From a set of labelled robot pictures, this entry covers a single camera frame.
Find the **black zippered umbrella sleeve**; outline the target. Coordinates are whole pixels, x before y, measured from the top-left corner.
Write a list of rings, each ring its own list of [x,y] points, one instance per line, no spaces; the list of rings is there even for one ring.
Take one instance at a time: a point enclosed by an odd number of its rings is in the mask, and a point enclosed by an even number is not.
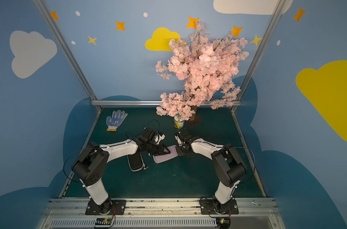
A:
[[[146,170],[149,168],[145,165],[141,153],[135,153],[132,155],[128,155],[128,164],[129,164],[130,170],[132,172]]]

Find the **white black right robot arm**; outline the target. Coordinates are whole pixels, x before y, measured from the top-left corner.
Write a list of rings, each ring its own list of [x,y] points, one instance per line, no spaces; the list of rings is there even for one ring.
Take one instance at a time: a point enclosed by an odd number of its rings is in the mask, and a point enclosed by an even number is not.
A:
[[[178,155],[183,156],[192,151],[212,160],[220,181],[213,196],[213,203],[218,207],[228,205],[233,199],[233,192],[237,185],[250,171],[238,153],[237,147],[231,144],[210,143],[198,136],[191,136],[185,129],[178,131],[175,139],[178,142],[176,146]]]

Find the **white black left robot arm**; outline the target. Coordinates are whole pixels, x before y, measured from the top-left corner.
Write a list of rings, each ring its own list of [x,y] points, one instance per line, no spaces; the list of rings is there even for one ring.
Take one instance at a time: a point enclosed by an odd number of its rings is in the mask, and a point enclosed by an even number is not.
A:
[[[167,146],[162,143],[164,139],[165,135],[162,132],[146,127],[142,134],[122,142],[108,145],[90,144],[78,151],[79,156],[71,165],[71,170],[89,194],[90,203],[100,208],[103,214],[110,206],[110,197],[102,181],[107,164],[127,156],[131,171],[145,169],[142,152],[148,152],[153,156],[170,153]]]

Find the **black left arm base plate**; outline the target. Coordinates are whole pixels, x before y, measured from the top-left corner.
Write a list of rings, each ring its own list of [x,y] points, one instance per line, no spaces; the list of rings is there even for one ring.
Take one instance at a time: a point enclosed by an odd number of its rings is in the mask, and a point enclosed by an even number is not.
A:
[[[125,211],[126,200],[113,200],[108,198],[101,205],[97,205],[90,200],[85,215],[123,215]]]

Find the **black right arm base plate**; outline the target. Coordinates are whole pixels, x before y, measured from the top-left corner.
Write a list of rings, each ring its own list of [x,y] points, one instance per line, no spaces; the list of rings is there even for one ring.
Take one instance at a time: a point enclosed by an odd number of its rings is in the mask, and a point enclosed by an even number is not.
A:
[[[239,214],[237,202],[234,198],[230,199],[227,203],[221,204],[216,199],[199,199],[199,205],[202,215],[229,215]]]

